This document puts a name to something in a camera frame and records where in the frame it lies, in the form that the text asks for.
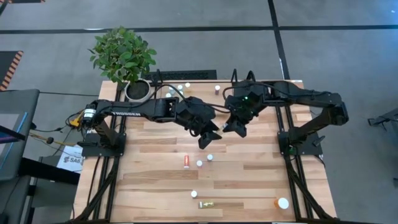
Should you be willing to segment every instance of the bottle cap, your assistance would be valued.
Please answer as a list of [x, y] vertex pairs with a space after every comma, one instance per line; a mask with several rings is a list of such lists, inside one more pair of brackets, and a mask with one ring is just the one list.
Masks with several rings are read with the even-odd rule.
[[191, 196], [192, 196], [193, 198], [197, 197], [197, 196], [198, 196], [198, 192], [192, 190]]
[[289, 207], [289, 201], [286, 198], [278, 199], [278, 206], [281, 209], [287, 209]]

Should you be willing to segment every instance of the gray floor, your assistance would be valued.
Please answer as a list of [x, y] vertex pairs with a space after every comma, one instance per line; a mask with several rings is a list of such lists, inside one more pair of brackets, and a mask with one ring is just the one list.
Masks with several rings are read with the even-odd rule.
[[[274, 0], [280, 26], [398, 24], [393, 0]], [[48, 0], [8, 5], [0, 30], [87, 29], [186, 26], [270, 26], [267, 1], [106, 1]], [[153, 70], [217, 69], [229, 78], [253, 70], [258, 79], [281, 79], [273, 31], [141, 33], [158, 51]], [[24, 56], [11, 89], [38, 88], [57, 93], [97, 95], [101, 77], [88, 61], [93, 34], [0, 35], [0, 50]], [[398, 30], [282, 31], [291, 79], [307, 88], [335, 91], [346, 102], [350, 121], [320, 134], [326, 171], [338, 216], [344, 220], [396, 223], [398, 141], [389, 126], [371, 128], [366, 118], [398, 107]], [[95, 96], [41, 94], [34, 121], [42, 129], [63, 125], [68, 114]], [[67, 132], [51, 134], [63, 140]], [[79, 140], [72, 133], [66, 141]], [[36, 159], [54, 152], [29, 140], [25, 152]], [[70, 208], [48, 208], [52, 221], [65, 221]], [[36, 223], [46, 223], [37, 212]]]

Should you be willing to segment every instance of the white paper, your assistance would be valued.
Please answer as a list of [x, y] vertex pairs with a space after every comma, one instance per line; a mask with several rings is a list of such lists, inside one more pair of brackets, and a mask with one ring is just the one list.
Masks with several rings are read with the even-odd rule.
[[80, 173], [83, 169], [83, 157], [81, 156], [82, 149], [83, 148], [78, 145], [73, 147], [65, 146], [57, 167]]

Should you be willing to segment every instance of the white pot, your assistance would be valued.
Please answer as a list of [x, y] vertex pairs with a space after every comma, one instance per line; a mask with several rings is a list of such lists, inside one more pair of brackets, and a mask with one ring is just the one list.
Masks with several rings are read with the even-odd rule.
[[129, 83], [126, 85], [126, 87], [124, 87], [124, 94], [126, 95], [127, 98], [129, 98], [129, 101], [130, 101], [130, 102], [143, 102], [143, 101], [146, 101], [146, 100], [149, 99], [150, 94], [152, 93], [151, 88], [150, 88], [150, 84], [149, 84], [149, 82], [148, 82], [147, 80], [139, 78], [139, 79], [137, 80], [137, 82], [145, 82], [145, 83], [148, 85], [148, 92], [147, 92], [147, 94], [146, 94], [144, 97], [142, 97], [141, 99], [132, 99], [131, 96], [129, 96], [129, 95], [127, 94], [127, 89], [128, 89], [129, 86], [130, 86], [130, 82], [129, 82]]

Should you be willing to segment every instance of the wooden plank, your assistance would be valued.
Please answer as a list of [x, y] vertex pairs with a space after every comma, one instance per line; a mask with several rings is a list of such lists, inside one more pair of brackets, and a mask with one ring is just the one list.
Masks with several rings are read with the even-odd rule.
[[[191, 82], [184, 97], [196, 96], [207, 103], [224, 105], [221, 93], [230, 83], [222, 82], [225, 80]], [[295, 84], [303, 87], [302, 82]], [[214, 94], [215, 85], [221, 86], [219, 95]], [[115, 92], [116, 84], [103, 82], [99, 98], [114, 100]], [[165, 96], [167, 92], [167, 88], [162, 88], [158, 96]], [[293, 105], [291, 110], [296, 126], [311, 120], [309, 107]], [[213, 121], [217, 126], [229, 117], [219, 112], [216, 115]], [[128, 118], [126, 126], [127, 145], [120, 161], [111, 222], [294, 221], [292, 206], [287, 210], [274, 206], [274, 200], [279, 197], [292, 201], [276, 138], [279, 127], [274, 108], [266, 108], [247, 125], [247, 137], [223, 133], [222, 140], [213, 141], [205, 150], [199, 149], [198, 138], [191, 137], [174, 123], [157, 124], [144, 118]], [[211, 162], [206, 160], [208, 154], [214, 156]], [[188, 170], [183, 168], [186, 155], [190, 157]], [[197, 160], [203, 161], [203, 167], [195, 165]], [[330, 215], [335, 215], [323, 165], [313, 156], [302, 156], [302, 160], [308, 189]], [[89, 158], [83, 164], [75, 199], [76, 214], [86, 205], [95, 162], [96, 159]], [[101, 166], [92, 195], [97, 191], [100, 170]], [[198, 192], [197, 198], [191, 197], [192, 190]], [[298, 195], [305, 214], [299, 190]], [[102, 201], [101, 217], [106, 199], [107, 193]], [[200, 201], [211, 201], [215, 206], [199, 209]]]

